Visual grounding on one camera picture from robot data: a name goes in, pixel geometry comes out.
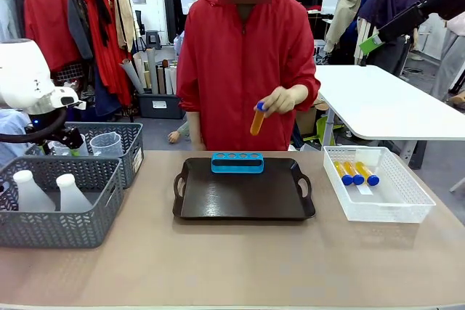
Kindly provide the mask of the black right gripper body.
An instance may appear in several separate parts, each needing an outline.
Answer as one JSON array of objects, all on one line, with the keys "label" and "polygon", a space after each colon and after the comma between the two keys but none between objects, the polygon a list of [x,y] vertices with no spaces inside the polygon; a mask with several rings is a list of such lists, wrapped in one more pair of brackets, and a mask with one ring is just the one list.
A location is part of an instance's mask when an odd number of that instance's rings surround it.
[{"label": "black right gripper body", "polygon": [[380,28],[378,37],[381,42],[394,41],[397,37],[412,32],[426,21],[428,16],[428,1],[418,1]]}]

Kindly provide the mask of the person left hand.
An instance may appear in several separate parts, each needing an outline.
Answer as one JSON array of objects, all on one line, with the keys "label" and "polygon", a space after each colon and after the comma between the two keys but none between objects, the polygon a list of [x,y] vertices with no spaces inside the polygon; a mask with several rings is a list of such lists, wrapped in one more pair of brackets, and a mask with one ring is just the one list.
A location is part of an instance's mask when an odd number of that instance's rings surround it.
[{"label": "person left hand", "polygon": [[277,87],[270,95],[261,99],[265,117],[270,117],[273,113],[284,114],[292,111],[298,104],[301,104],[308,97],[308,88],[297,84],[289,89],[282,86]]}]

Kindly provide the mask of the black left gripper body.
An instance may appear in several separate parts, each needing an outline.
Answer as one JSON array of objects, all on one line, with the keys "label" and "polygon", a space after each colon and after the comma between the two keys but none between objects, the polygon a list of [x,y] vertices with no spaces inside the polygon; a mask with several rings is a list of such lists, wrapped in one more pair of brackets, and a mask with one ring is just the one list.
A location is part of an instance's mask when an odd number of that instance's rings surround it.
[{"label": "black left gripper body", "polygon": [[78,149],[84,143],[80,131],[75,126],[63,126],[53,131],[46,138],[47,144],[51,142],[59,142],[69,149]]}]

